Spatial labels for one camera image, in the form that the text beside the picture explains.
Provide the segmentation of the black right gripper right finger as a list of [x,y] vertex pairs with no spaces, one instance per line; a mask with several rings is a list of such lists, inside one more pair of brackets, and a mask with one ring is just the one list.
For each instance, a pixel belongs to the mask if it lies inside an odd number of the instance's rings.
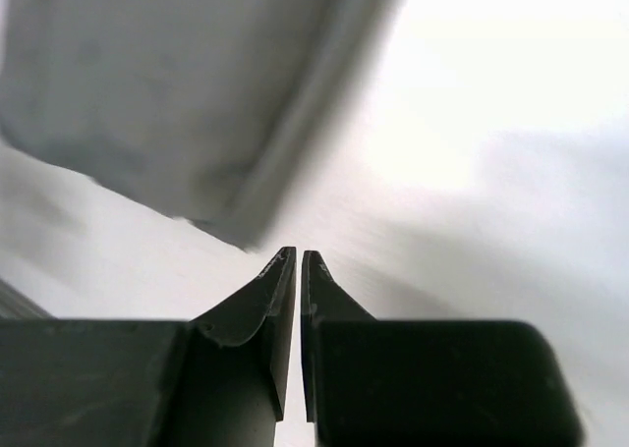
[[579,446],[555,352],[517,320],[378,319],[306,251],[301,357],[320,446]]

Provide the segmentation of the grey pleated skirt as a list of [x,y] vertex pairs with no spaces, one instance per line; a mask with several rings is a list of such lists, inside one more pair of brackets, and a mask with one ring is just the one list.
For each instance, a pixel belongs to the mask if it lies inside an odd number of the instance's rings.
[[389,0],[8,0],[1,137],[241,249]]

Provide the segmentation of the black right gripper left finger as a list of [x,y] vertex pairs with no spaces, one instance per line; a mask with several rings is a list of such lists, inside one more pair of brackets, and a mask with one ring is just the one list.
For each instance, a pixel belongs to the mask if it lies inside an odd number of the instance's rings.
[[295,249],[190,321],[1,321],[5,446],[270,446],[285,411]]

